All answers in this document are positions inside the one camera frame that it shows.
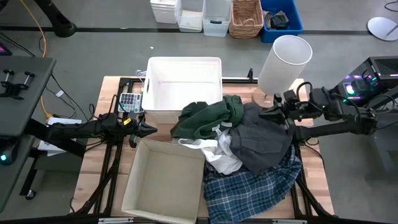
white cylindrical lampshade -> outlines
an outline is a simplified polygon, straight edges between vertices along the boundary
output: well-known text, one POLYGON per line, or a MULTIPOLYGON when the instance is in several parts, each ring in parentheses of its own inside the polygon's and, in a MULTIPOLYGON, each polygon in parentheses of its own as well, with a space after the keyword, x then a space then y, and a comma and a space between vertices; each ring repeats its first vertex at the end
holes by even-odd
POLYGON ((259 88, 267 95, 287 91, 311 58, 312 49, 307 41, 294 35, 279 37, 259 75, 259 88))

calculator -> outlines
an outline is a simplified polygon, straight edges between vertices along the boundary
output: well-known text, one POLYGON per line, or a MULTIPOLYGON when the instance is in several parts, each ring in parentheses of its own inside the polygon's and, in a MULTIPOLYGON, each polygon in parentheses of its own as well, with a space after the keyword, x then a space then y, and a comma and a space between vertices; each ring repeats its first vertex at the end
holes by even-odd
MULTIPOLYGON (((141 108, 142 95, 137 93, 122 93, 119 102, 123 109, 127 112, 141 113, 144 110, 141 108)), ((118 112, 124 112, 120 105, 118 112)))

blue plaid fabric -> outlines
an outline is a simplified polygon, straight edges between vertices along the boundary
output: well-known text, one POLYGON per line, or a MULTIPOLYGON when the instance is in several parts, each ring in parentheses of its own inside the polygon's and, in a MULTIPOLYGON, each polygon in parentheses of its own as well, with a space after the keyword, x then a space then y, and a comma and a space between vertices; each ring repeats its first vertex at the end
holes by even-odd
POLYGON ((293 146, 279 165, 261 175, 245 167, 223 175, 206 162, 203 180, 210 222, 237 223, 273 208, 294 185, 301 165, 293 146))

wooden table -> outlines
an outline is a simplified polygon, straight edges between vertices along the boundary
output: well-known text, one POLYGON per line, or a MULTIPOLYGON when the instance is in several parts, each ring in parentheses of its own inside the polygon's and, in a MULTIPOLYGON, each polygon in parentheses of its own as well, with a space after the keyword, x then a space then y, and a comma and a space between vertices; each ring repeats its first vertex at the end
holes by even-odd
MULTIPOLYGON (((117 94, 119 79, 120 77, 104 77, 96 107, 96 113, 95 113, 96 115, 108 112, 112 96, 114 94, 117 94)), ((291 88, 295 89, 295 87, 302 82, 303 82, 302 79, 297 79, 293 83, 291 88)), ((133 86, 133 92, 140 93, 141 86, 142 84, 135 83, 133 86)), ((253 97, 256 97, 253 96, 253 93, 256 89, 257 89, 257 84, 223 85, 224 95, 239 95, 242 98, 243 103, 249 103, 252 101, 253 97)), ((300 90, 300 99, 303 101, 308 100, 305 88, 301 88, 300 90)), ((153 119, 151 119, 151 117, 149 116, 147 116, 146 120, 147 124, 158 128, 158 132, 148 136, 147 137, 148 139, 171 142, 170 129, 174 126, 173 124, 155 124, 151 122, 151 120, 153 119)), ((305 119, 297 124, 304 126, 312 126, 313 121, 312 119, 305 119)), ((132 149, 129 146, 128 142, 129 138, 124 138, 124 139, 125 141, 121 156, 121 162, 119 166, 119 175, 118 175, 118 180, 116 182, 116 190, 115 190, 113 207, 111 212, 112 217, 131 216, 121 211, 121 205, 123 201, 124 191, 126 190, 127 180, 129 178, 131 166, 134 161, 135 149, 132 149)), ((89 143, 95 141, 97 141, 97 139, 90 139, 89 143)), ((90 195, 93 193, 94 189, 98 186, 98 182, 100 180, 101 168, 104 160, 105 148, 106 148, 105 144, 100 145, 87 152, 84 156, 72 203, 72 206, 75 210, 83 206, 83 204, 88 200, 90 195)), ((326 180, 325 171, 323 169, 322 160, 317 154, 315 154, 306 147, 301 147, 301 154, 302 154, 302 162, 304 165, 304 171, 307 179, 308 188, 311 190, 312 194, 314 194, 317 200, 322 204, 323 208, 329 213, 333 214, 333 206, 331 204, 328 183, 326 180)), ((113 162, 113 157, 111 157, 109 166, 111 166, 112 162, 113 162)), ((103 206, 101 207, 101 211, 104 209, 104 206, 106 205, 106 200, 108 197, 108 186, 104 191, 103 201, 102 201, 103 206)), ((305 213, 303 195, 298 186, 296 186, 296 188, 298 189, 297 194, 298 194, 300 209, 303 213, 305 213)), ((198 218, 206 218, 206 217, 208 217, 208 210, 205 199, 202 196, 200 200, 200 206, 198 209, 198 218)), ((259 214, 253 218, 294 218, 292 197, 290 195, 290 192, 286 195, 285 199, 280 203, 278 203, 273 209, 264 212, 262 214, 259 214)))

concrete floor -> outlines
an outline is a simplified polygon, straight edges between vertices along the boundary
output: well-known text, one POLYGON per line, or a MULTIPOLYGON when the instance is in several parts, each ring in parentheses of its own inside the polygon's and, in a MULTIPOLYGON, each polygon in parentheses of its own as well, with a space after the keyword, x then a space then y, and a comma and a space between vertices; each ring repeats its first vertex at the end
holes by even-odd
MULTIPOLYGON (((398 21, 398 13, 383 8, 388 1, 380 0, 296 0, 305 30, 366 30, 368 19, 385 16, 398 21)), ((58 8, 79 27, 176 28, 157 24, 147 0, 54 0, 58 8)), ((33 1, 28 6, 43 26, 48 20, 33 1)), ((10 1, 0 13, 0 25, 34 26, 18 1, 10 1)), ((40 55, 38 32, 4 32, 16 42, 40 55)), ((371 35, 301 35, 313 49, 313 58, 301 78, 314 86, 335 86, 350 71, 369 56, 397 55, 397 42, 383 42, 371 35)), ((89 33, 79 32, 61 39, 46 34, 48 56, 57 59, 54 75, 61 86, 88 113, 88 104, 96 103, 102 79, 107 75, 132 75, 145 70, 153 56, 213 56, 220 57, 224 77, 245 77, 249 68, 257 77, 271 49, 258 38, 236 40, 183 33, 89 33)), ((15 55, 24 52, 9 47, 15 55)), ((48 87, 57 91, 53 81, 48 87)), ((48 111, 72 114, 59 99, 44 92, 48 111)), ((34 118, 44 122, 41 107, 34 118)), ((339 134, 320 138, 326 165, 326 176, 335 213, 344 218, 398 222, 397 184, 371 182, 365 175, 377 167, 373 152, 364 136, 339 134)), ((19 191, 21 175, 16 192, 19 191)), ((25 217, 64 215, 73 196, 78 174, 46 172, 35 181, 38 196, 25 201, 13 194, 1 220, 25 217), (62 201, 54 207, 54 197, 62 201)))

